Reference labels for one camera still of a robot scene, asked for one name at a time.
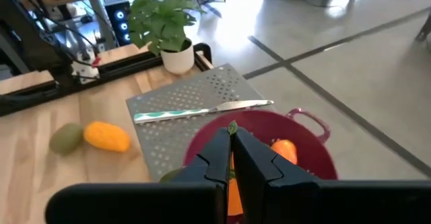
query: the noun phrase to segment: green fruit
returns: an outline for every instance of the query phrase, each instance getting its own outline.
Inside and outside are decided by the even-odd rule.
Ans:
[[[176,170],[172,170],[171,172],[168,172],[167,174],[163,175],[163,177],[159,180],[160,183],[165,183],[171,181],[175,176],[177,176],[181,170],[183,170],[184,167],[180,167]]]
[[[67,123],[57,130],[49,140],[49,148],[54,153],[67,155],[83,141],[84,129],[76,123]]]

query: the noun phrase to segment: yellow mango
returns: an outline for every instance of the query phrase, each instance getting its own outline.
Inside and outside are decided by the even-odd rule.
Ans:
[[[120,127],[105,123],[92,122],[84,129],[84,139],[94,147],[125,152],[130,147],[130,136]]]

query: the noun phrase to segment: colander handle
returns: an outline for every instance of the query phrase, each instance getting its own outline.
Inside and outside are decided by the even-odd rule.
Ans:
[[[303,114],[313,119],[315,122],[317,122],[317,124],[319,124],[323,128],[323,134],[318,136],[317,138],[322,144],[328,141],[329,137],[331,136],[331,130],[329,129],[328,124],[326,124],[325,122],[323,122],[321,119],[317,118],[315,115],[311,114],[310,112],[304,111],[301,108],[291,109],[289,113],[286,114],[286,116],[294,120],[294,117],[296,114]]]

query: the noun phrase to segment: blue light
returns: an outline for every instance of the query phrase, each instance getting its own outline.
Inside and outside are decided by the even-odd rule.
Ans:
[[[123,22],[123,23],[120,24],[120,29],[121,30],[127,30],[127,28],[128,28],[127,23]]]
[[[125,16],[125,14],[124,14],[124,12],[123,12],[123,11],[116,11],[116,12],[115,12],[115,17],[116,17],[118,20],[122,20],[122,19],[124,19],[124,16]]]

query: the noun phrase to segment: black metal frame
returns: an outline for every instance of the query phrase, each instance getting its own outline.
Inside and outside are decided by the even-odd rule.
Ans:
[[[209,70],[210,68],[203,62],[201,57],[198,57],[197,52],[202,51],[203,56],[212,63],[210,47],[207,44],[199,43],[193,46],[193,50],[195,51],[195,65],[201,71]],[[143,52],[132,57],[101,65],[99,67],[100,78],[90,83],[77,84],[73,87],[61,87],[52,80],[27,87],[26,89],[13,91],[0,96],[0,116],[56,100],[162,64],[161,57],[157,57],[151,52]]]

